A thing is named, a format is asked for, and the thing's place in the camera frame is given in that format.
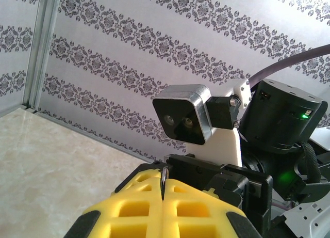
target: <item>beige tile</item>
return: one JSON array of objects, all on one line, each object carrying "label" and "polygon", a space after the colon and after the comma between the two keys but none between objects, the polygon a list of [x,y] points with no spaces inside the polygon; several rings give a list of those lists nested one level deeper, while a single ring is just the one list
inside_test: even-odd
[{"label": "beige tile", "polygon": [[141,163],[21,109],[0,118],[0,237],[63,237]]}]

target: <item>camera lens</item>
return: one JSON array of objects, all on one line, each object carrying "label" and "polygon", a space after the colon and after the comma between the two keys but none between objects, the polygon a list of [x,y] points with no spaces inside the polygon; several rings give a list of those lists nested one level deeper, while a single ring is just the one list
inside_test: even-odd
[{"label": "camera lens", "polygon": [[184,125],[187,128],[192,128],[194,124],[190,118],[184,118]]},{"label": "camera lens", "polygon": [[174,125],[174,119],[173,119],[171,116],[169,116],[169,115],[165,115],[165,116],[164,116],[164,120],[165,120],[165,122],[166,122],[167,124],[169,124],[169,125]]}]

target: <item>hole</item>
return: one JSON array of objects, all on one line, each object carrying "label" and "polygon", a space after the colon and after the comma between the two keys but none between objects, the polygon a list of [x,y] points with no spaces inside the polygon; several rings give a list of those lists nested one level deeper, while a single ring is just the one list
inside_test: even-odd
[{"label": "hole", "polygon": [[142,192],[150,192],[152,190],[151,185],[147,185],[144,188],[142,188],[140,191]]},{"label": "hole", "polygon": [[175,193],[186,193],[185,190],[181,189],[180,187],[175,186],[174,187],[174,192]]},{"label": "hole", "polygon": [[216,238],[217,229],[213,225],[180,225],[180,238]]},{"label": "hole", "polygon": [[209,217],[206,205],[198,202],[181,202],[176,207],[177,216]]},{"label": "hole", "polygon": [[118,217],[148,216],[148,215],[149,215],[149,202],[134,201],[134,202],[125,202],[120,208]]},{"label": "hole", "polygon": [[134,238],[145,238],[146,228],[146,224],[113,225],[110,229],[110,238],[131,238],[132,234]]},{"label": "hole", "polygon": [[143,175],[141,175],[140,177],[138,177],[137,179],[136,179],[136,181],[137,182],[142,182],[142,181],[145,181],[145,180],[147,180],[147,179],[149,179],[150,178],[150,175],[148,175],[148,174],[143,174]]},{"label": "hole", "polygon": [[268,93],[266,93],[264,91],[260,91],[260,95],[263,96],[266,99],[269,99],[270,98],[270,94],[268,94]]}]

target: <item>wire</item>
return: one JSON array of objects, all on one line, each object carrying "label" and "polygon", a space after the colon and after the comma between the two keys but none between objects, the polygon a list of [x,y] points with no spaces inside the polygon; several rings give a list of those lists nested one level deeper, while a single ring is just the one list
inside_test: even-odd
[{"label": "wire", "polygon": [[272,206],[278,207],[278,208],[280,208],[280,209],[282,209],[284,211],[288,211],[290,209],[290,208],[288,208],[288,207],[286,207],[286,206],[284,206],[284,205],[282,205],[280,203],[274,203],[274,202],[272,202]]},{"label": "wire", "polygon": [[301,141],[299,144],[303,148],[305,154],[307,183],[320,183],[321,171],[313,147],[305,141]]},{"label": "wire", "polygon": [[270,76],[271,74],[284,69],[286,67],[298,64],[300,62],[303,61],[307,61],[319,56],[324,56],[330,54],[330,44],[328,45],[324,45],[321,47],[317,47],[315,49],[309,50],[309,51],[304,51],[301,52],[299,54],[290,56],[288,58],[285,58],[281,61],[278,61],[266,68],[264,68],[263,70],[260,70],[258,73],[256,73],[255,75],[252,75],[249,78],[249,83],[250,83],[250,87],[251,87],[251,92],[256,90],[256,86],[260,81],[262,81],[264,78]]}]

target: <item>black plastic housing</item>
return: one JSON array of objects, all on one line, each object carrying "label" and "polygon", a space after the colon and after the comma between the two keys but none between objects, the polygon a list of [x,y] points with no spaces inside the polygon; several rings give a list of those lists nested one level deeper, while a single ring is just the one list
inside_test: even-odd
[{"label": "black plastic housing", "polygon": [[308,141],[308,133],[316,128],[326,108],[326,102],[305,91],[263,80],[242,117],[239,131],[250,146],[285,154],[296,142]]},{"label": "black plastic housing", "polygon": [[[235,106],[230,105],[230,100],[235,101]],[[209,118],[214,128],[232,130],[237,122],[240,99],[237,96],[211,97],[206,101]]]}]

